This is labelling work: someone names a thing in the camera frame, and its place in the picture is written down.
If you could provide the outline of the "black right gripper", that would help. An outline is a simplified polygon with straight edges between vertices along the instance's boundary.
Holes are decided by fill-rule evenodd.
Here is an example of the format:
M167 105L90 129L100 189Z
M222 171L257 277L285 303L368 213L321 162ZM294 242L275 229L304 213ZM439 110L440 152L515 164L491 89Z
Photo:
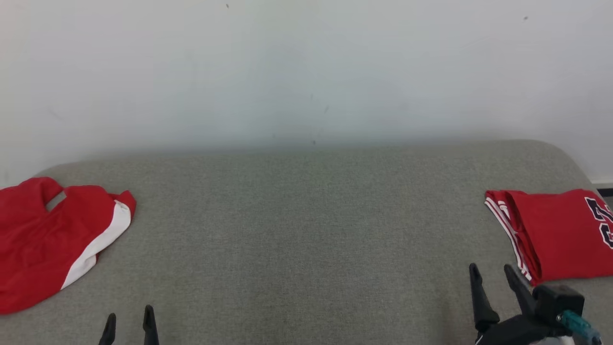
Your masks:
M505 264L503 269L523 315L500 321L484 291L482 275L477 264L470 264L469 282L477 330L474 345L534 345L548 339L571 337L571 332L566 328L552 327L534 317L536 301L524 275L510 264Z

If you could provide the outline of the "red garment white side stripe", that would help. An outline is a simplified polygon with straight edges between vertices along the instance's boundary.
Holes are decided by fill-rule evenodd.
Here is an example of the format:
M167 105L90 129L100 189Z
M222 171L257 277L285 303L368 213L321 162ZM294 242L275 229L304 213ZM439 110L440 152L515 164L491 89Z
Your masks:
M0 315L21 312L83 277L131 225L136 199L101 186L31 178L0 190Z

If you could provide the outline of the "red jersey white sleeves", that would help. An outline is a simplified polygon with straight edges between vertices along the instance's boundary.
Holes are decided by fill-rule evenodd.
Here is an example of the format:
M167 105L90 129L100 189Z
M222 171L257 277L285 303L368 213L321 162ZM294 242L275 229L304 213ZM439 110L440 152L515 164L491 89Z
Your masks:
M532 286L613 276L613 209L595 192L488 190L485 205L511 241Z

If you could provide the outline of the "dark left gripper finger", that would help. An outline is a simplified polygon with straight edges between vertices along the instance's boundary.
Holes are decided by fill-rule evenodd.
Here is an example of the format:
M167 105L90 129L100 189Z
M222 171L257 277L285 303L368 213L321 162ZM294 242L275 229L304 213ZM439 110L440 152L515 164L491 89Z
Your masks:
M160 345L159 334L156 327L155 310L150 304L145 306L143 330L145 333L144 345Z
M107 317L106 324L104 326L101 338L98 345L113 345L116 334L116 314L111 313Z

